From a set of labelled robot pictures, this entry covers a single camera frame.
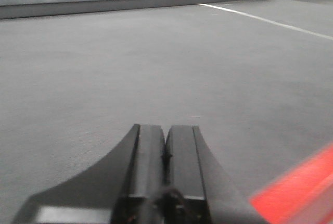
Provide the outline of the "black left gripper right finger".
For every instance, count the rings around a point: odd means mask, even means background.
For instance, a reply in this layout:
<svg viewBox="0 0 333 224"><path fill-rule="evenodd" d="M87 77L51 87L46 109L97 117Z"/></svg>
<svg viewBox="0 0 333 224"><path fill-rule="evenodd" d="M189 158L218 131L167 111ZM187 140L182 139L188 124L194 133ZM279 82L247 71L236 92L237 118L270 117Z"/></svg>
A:
<svg viewBox="0 0 333 224"><path fill-rule="evenodd" d="M166 223L262 223L208 148L197 126L172 126L168 182L176 189Z"/></svg>

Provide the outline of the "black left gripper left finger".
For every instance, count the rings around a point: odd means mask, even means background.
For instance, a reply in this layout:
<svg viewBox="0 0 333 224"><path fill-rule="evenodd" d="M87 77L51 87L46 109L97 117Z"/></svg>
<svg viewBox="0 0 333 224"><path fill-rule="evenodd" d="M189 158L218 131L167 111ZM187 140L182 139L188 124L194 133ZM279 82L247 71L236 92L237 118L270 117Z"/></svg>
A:
<svg viewBox="0 0 333 224"><path fill-rule="evenodd" d="M30 196L13 223L126 223L163 183L164 135L133 125L102 159L69 180Z"/></svg>

